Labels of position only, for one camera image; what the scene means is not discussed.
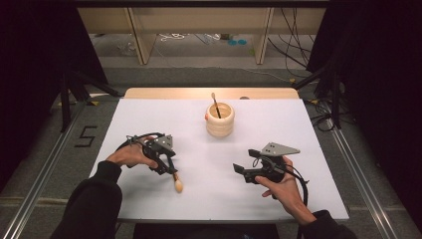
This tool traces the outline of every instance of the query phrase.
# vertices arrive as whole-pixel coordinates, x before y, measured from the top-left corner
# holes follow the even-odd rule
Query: floor
[[[164,34],[157,37],[151,58],[143,66],[138,62],[130,35],[91,37],[107,74],[113,69],[126,72],[133,69],[237,69],[251,76],[266,76],[288,86],[309,75],[304,71],[303,65],[307,63],[304,54],[309,56],[315,36],[300,36],[301,47],[307,51],[292,47],[298,45],[296,41],[292,41],[291,45],[287,44],[291,36],[271,36],[271,42],[279,49],[269,43],[264,64],[257,65],[251,50],[251,36],[234,35],[234,42],[229,44],[227,40],[218,40],[212,34]],[[290,58],[280,51],[287,52]],[[122,76],[110,76],[111,84],[121,87],[125,82]],[[312,100],[315,85],[316,83],[311,83],[301,89],[301,98]],[[46,122],[40,140],[34,144],[31,155],[22,162],[0,194],[0,234],[6,233],[7,225],[19,214],[20,205],[29,197],[28,192],[33,191],[31,188],[40,172],[47,171],[46,182],[39,194],[32,195],[36,203],[29,203],[33,207],[30,208],[27,221],[22,221],[25,227],[18,234],[20,238],[48,238],[63,215],[72,188],[89,175],[91,162],[86,162],[83,158],[96,158],[117,100],[102,96],[102,92],[97,89],[88,88],[95,99],[93,102],[100,104],[97,107],[83,106],[84,109],[80,112],[81,105],[73,106],[73,111],[79,114],[74,131],[69,132],[70,139],[62,139],[63,136],[58,132],[61,127],[59,102],[52,106],[52,116]],[[307,105],[307,110],[310,118],[320,115],[320,109],[313,105]],[[328,127],[329,124],[327,122],[322,127]],[[389,186],[382,169],[376,166],[376,160],[358,126],[352,123],[352,117],[342,119],[342,124],[342,130],[324,132],[316,128],[316,135],[332,176],[350,215],[350,220],[339,223],[348,226],[359,238],[422,238]],[[79,143],[79,132],[90,130],[87,127],[90,125],[101,129],[96,135],[98,140],[93,141],[92,147],[75,147]],[[56,149],[57,141],[64,146]],[[49,171],[43,166],[55,155],[59,160],[53,163],[53,169]],[[66,182],[67,186],[64,187],[62,182]],[[278,230],[280,238],[295,238],[297,226],[294,223],[280,223]],[[122,223],[116,238],[130,238],[132,231],[132,223]]]

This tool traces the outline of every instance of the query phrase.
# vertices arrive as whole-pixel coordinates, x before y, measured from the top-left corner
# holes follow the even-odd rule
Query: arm
[[[98,165],[96,174],[82,181],[72,193],[62,221],[51,238],[113,238],[121,205],[116,184],[122,165],[157,163],[142,153],[140,144],[125,146]]]
[[[283,159],[287,165],[293,166],[291,160],[285,156]],[[262,176],[255,177],[255,180],[268,188],[263,193],[264,197],[274,194],[282,203],[285,210],[298,221],[305,238],[356,238],[349,229],[337,225],[328,211],[311,213],[304,205],[296,179],[292,175],[286,173],[283,180],[279,183]]]

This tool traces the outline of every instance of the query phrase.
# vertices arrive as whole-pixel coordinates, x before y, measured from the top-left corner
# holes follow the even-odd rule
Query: black sweater
[[[72,193],[63,219],[51,238],[113,238],[121,205],[121,190],[116,184],[120,174],[117,164],[100,162],[96,174],[82,181]],[[338,225],[328,211],[318,211],[314,216],[315,222],[301,227],[305,238],[356,238],[348,228]]]

